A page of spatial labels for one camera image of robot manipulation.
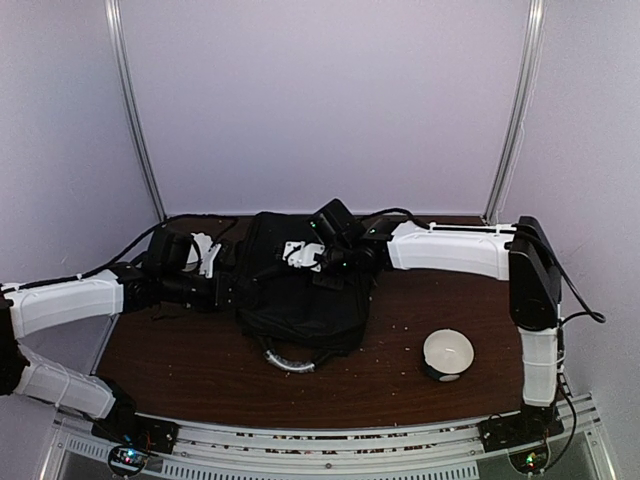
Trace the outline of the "black student backpack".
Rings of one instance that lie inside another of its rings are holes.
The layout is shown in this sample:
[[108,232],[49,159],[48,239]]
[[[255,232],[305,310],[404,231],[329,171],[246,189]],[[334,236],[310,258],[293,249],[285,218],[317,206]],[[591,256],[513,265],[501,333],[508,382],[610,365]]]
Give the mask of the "black student backpack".
[[325,207],[310,217],[261,212],[249,223],[236,248],[231,287],[235,315],[243,333],[260,345],[265,360],[287,372],[306,374],[335,356],[357,349],[370,314],[376,277],[352,274],[341,290],[312,284],[309,269],[282,260],[287,241],[326,247],[371,242],[365,226],[349,211]]

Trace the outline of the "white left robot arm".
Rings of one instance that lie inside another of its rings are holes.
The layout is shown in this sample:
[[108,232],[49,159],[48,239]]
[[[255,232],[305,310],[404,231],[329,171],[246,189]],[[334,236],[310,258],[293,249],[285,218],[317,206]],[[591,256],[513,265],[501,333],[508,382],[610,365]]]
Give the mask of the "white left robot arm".
[[80,412],[123,444],[144,433],[136,404],[114,381],[85,374],[35,353],[24,339],[89,319],[119,317],[162,303],[205,312],[217,301],[229,243],[204,233],[161,228],[147,250],[95,272],[1,289],[1,393],[32,397]]

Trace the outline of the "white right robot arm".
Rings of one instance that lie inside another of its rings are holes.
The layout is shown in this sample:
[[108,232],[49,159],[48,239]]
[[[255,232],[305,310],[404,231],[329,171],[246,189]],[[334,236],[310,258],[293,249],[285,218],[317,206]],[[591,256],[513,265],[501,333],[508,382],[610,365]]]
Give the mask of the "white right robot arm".
[[553,423],[564,273],[536,219],[443,225],[402,209],[357,218],[333,200],[309,223],[323,246],[317,272],[378,274],[374,315],[406,327],[430,378],[410,397],[430,419],[516,407],[486,427],[526,442]]

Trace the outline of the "white fluted ceramic bowl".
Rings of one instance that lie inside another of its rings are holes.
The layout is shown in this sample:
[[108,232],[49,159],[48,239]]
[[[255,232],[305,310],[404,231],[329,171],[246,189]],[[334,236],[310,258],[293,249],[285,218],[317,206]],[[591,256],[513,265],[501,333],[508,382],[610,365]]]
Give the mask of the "white fluted ceramic bowl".
[[191,234],[191,248],[187,258],[185,270],[193,270],[198,268],[204,260],[205,254],[209,251],[212,244],[212,239],[205,233],[192,233]]

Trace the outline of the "white bowl black base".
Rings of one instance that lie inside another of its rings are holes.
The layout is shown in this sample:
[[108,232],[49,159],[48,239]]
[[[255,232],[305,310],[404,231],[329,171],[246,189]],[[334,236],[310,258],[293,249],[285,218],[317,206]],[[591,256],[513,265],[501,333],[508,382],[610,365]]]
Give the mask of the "white bowl black base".
[[435,381],[459,380],[474,360],[475,350],[471,341],[457,330],[436,330],[423,342],[423,368],[426,375]]

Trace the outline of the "left circuit board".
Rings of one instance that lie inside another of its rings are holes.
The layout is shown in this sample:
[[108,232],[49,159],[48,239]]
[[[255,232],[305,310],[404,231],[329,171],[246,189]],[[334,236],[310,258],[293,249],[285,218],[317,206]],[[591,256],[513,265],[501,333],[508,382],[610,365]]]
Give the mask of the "left circuit board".
[[108,453],[107,464],[113,473],[120,476],[139,474],[149,461],[149,456],[130,446],[117,445]]

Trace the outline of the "circuit board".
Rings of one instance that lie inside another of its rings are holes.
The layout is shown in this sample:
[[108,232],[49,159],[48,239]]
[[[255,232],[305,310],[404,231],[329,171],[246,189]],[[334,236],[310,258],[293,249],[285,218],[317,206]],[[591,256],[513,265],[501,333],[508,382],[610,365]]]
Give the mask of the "circuit board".
[[524,450],[511,451],[509,461],[512,468],[523,475],[537,475],[543,471],[550,460],[547,448],[536,447]]
[[108,453],[107,464],[113,473],[120,476],[139,474],[149,461],[149,456],[130,446],[117,445]]

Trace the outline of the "right circuit board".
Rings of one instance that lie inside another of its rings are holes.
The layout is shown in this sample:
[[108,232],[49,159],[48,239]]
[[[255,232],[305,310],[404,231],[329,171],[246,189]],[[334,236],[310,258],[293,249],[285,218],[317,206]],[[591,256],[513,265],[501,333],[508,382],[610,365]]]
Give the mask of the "right circuit board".
[[543,471],[550,460],[547,448],[536,447],[524,450],[511,451],[509,461],[512,468],[523,475],[537,475]]

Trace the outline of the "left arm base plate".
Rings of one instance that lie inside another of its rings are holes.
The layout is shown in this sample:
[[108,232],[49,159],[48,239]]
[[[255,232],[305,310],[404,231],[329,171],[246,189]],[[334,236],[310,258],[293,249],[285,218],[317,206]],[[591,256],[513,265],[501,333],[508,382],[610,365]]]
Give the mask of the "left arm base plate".
[[138,415],[129,427],[116,427],[106,420],[91,423],[93,436],[152,454],[171,454],[179,433],[179,426],[174,422]]

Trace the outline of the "aluminium front rail frame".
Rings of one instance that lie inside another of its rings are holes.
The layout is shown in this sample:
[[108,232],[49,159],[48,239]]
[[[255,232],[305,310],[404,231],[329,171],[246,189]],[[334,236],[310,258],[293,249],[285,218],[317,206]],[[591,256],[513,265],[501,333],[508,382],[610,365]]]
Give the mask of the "aluminium front rail frame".
[[[180,421],[170,453],[156,453],[131,479],[623,479],[591,395],[571,397],[576,430],[543,475],[520,474],[516,452],[489,451],[487,417],[366,429],[266,429]],[[76,414],[56,414],[35,479],[122,479],[108,466],[114,441],[92,435]]]

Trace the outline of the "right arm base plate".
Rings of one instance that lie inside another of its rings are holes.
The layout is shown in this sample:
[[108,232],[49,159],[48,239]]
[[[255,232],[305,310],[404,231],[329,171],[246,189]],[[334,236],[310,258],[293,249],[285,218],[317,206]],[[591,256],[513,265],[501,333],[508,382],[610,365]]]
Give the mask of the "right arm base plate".
[[564,425],[554,410],[538,408],[492,415],[481,421],[477,428],[485,452],[539,443],[564,432]]

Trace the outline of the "left aluminium corner post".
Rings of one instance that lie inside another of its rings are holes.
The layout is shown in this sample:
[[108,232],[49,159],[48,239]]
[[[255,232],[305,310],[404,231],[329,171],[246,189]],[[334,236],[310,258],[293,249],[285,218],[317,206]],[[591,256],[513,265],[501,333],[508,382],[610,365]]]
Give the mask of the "left aluminium corner post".
[[165,220],[167,213],[149,156],[141,116],[136,101],[122,21],[121,2],[117,0],[106,0],[104,4],[107,27],[124,101],[126,123],[133,142],[135,158],[140,167],[143,183],[150,197],[154,214],[158,220]]

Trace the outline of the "aluminium corner post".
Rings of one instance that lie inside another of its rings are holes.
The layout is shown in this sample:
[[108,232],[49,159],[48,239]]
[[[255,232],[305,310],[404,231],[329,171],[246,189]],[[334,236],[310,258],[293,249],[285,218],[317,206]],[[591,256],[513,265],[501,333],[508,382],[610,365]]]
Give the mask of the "aluminium corner post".
[[154,214],[158,220],[165,220],[167,213],[149,156],[141,116],[136,101],[122,21],[121,2],[117,0],[106,0],[104,4],[107,27],[124,101],[126,123],[133,142],[135,158],[140,167],[143,183],[150,197]]
[[483,214],[488,224],[498,223],[513,179],[524,139],[524,122],[532,99],[543,43],[546,1],[531,0],[516,88],[498,166]]

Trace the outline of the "right aluminium corner post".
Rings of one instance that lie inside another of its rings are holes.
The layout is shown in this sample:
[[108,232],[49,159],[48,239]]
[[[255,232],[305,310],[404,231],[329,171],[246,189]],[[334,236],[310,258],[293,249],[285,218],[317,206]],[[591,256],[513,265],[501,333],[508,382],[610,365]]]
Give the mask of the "right aluminium corner post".
[[513,179],[524,139],[524,122],[532,99],[543,43],[546,1],[531,0],[516,88],[498,166],[483,214],[488,224],[498,223]]

